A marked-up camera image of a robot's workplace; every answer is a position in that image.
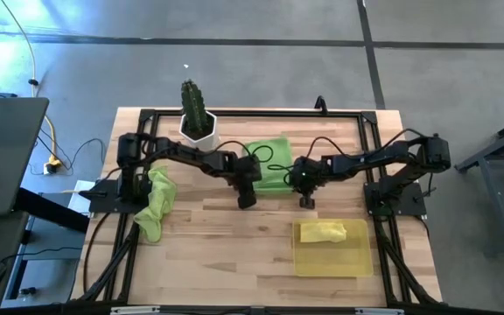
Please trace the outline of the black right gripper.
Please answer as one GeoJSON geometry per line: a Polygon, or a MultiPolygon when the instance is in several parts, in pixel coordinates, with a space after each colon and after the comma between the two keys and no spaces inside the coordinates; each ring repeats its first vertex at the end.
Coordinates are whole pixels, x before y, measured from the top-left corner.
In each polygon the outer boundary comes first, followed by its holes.
{"type": "Polygon", "coordinates": [[[299,206],[305,209],[314,209],[315,200],[308,196],[319,185],[322,166],[319,161],[309,157],[298,157],[290,170],[290,186],[296,193],[303,194],[299,200],[299,206]]]}

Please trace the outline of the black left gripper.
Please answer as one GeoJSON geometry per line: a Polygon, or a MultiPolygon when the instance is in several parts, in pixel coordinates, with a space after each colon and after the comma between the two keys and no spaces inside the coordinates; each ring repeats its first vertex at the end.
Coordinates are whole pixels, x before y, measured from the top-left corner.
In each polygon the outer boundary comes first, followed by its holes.
{"type": "Polygon", "coordinates": [[[247,209],[256,204],[253,183],[262,179],[261,167],[257,155],[239,157],[234,165],[234,187],[241,193],[238,207],[247,209]]]}

